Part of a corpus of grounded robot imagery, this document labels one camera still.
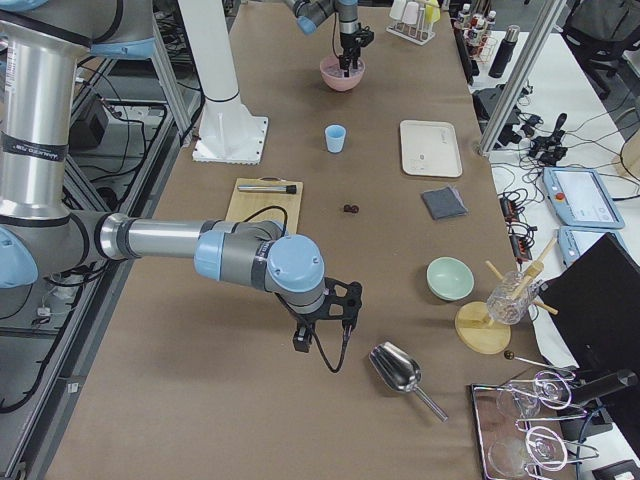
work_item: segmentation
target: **pink bowl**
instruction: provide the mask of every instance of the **pink bowl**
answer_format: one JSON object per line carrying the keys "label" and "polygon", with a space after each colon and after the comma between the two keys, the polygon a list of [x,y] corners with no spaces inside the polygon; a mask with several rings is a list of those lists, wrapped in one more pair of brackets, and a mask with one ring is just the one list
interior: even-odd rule
{"label": "pink bowl", "polygon": [[358,69],[350,69],[349,77],[342,76],[342,70],[340,70],[338,66],[338,59],[335,55],[329,55],[320,62],[320,73],[322,74],[324,83],[338,92],[351,90],[358,85],[360,80],[362,80],[364,70],[365,66],[361,58],[358,59]]}

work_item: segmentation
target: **desk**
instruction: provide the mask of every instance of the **desk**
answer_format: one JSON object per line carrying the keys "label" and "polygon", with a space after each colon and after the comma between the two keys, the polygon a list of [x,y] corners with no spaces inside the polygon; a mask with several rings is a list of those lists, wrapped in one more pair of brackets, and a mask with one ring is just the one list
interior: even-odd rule
{"label": "desk", "polygon": [[[500,39],[503,33],[495,32],[495,36]],[[494,87],[498,83],[505,83],[509,78],[517,55],[519,55],[526,41],[526,33],[521,34],[514,58],[507,67],[503,78],[496,80],[488,76],[490,62],[480,65],[481,74],[474,80],[473,88]],[[540,54],[531,74],[529,82],[533,86],[533,94],[529,96],[529,104],[520,104],[520,108],[528,113],[540,115],[545,121],[542,127],[544,130],[553,130],[556,118],[562,112],[567,113],[567,122],[564,129],[567,132],[575,131],[575,135],[567,135],[563,139],[563,145],[570,147],[566,157],[559,162],[559,166],[580,164],[585,167],[599,167],[601,174],[616,174],[611,166],[611,161],[615,157],[613,152],[619,152],[623,144],[623,138],[613,123],[611,117],[606,114],[602,102],[596,95],[590,83],[584,76],[582,70],[571,55],[571,52],[559,34],[551,34]],[[585,143],[581,139],[595,140],[604,137],[599,143],[608,148],[602,148],[594,143]],[[525,152],[528,141],[525,140],[520,147]],[[532,194],[533,188],[522,181],[524,173],[518,168],[519,152],[513,151],[517,146],[509,145],[507,149],[496,150],[491,153],[492,164],[501,164],[513,172],[514,176],[507,172],[505,168],[494,168],[494,179],[496,189],[502,192],[505,189],[514,190],[516,188],[526,188]],[[635,187],[627,181],[608,176],[602,177],[604,183],[613,197],[626,197],[635,193]],[[640,262],[640,211],[638,206],[640,199],[618,202],[620,213],[626,221],[626,226],[621,230],[625,244],[630,255],[636,262]],[[557,228],[561,225],[556,217],[550,203],[530,203],[524,212],[526,221],[530,225],[538,227],[535,234],[536,244],[532,248],[533,257],[536,258],[547,242],[556,235]],[[551,279],[562,274],[564,266],[562,264],[559,248],[545,259],[545,270],[541,278]],[[541,352],[555,365],[569,365],[572,357],[568,353],[566,346],[559,338],[559,335],[551,322],[549,314],[540,311],[539,318],[535,322],[536,335]],[[589,470],[608,465],[623,459],[635,459],[640,464],[637,456],[622,438],[619,430],[614,426],[614,430],[589,439],[589,444],[596,446],[601,453],[600,458],[585,462],[582,471],[582,478],[593,478]]]}
{"label": "desk", "polygon": [[[330,374],[315,346],[293,351],[293,321],[272,295],[212,283],[189,261],[136,261],[47,478],[479,478],[467,386],[524,367],[463,346],[453,326],[463,302],[434,297],[425,267],[442,255],[466,262],[468,300],[495,286],[485,259],[513,267],[490,165],[474,153],[480,131],[447,22],[418,47],[384,32],[388,9],[360,12],[376,40],[362,83],[338,94],[318,71],[331,22],[305,38],[285,6],[243,5],[231,40],[243,101],[270,118],[262,163],[195,163],[185,149],[156,214],[223,218],[237,177],[303,181],[298,231],[319,245],[327,275],[364,287],[343,371]],[[455,125],[460,179],[402,173],[404,119]],[[339,155],[323,144],[334,122],[349,132]],[[470,214],[434,222],[419,195],[449,183]],[[360,213],[343,213],[346,203]],[[335,361],[339,328],[318,328]],[[377,377],[368,353],[385,340],[420,363],[449,422]],[[511,347],[536,356],[530,325]]]}

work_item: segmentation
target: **wine glass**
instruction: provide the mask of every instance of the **wine glass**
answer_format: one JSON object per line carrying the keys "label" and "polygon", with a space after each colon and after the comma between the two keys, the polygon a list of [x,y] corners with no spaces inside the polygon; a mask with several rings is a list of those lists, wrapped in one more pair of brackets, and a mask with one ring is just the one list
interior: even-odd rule
{"label": "wine glass", "polygon": [[540,413],[540,401],[533,390],[507,383],[496,399],[498,411],[507,418],[531,418]]}
{"label": "wine glass", "polygon": [[540,401],[552,410],[562,410],[571,405],[571,388],[557,372],[542,370],[533,377],[533,391]]}
{"label": "wine glass", "polygon": [[505,437],[489,448],[489,463],[505,478],[546,479],[535,467],[557,472],[568,461],[565,442],[553,430],[537,426],[530,428],[524,438]]}

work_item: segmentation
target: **tablet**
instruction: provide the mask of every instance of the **tablet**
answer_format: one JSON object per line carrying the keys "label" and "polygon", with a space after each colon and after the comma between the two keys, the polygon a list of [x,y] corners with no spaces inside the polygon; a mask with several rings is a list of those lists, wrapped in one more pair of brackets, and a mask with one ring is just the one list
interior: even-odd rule
{"label": "tablet", "polygon": [[558,218],[571,227],[624,227],[598,172],[590,168],[547,167],[542,180]]}
{"label": "tablet", "polygon": [[607,230],[603,228],[585,228],[585,227],[560,227],[558,229],[558,245],[562,252],[562,261],[570,267],[580,255],[589,250],[591,246],[600,240],[605,233],[610,233],[616,240],[620,242],[625,249],[627,248],[622,240],[622,236],[615,230]]}

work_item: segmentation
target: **green bowl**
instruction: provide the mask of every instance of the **green bowl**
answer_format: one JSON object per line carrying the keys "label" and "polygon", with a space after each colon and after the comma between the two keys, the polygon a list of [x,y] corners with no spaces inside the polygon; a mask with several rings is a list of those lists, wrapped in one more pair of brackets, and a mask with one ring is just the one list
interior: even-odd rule
{"label": "green bowl", "polygon": [[429,289],[442,300],[460,300],[473,290],[473,273],[456,258],[436,258],[427,267]]}

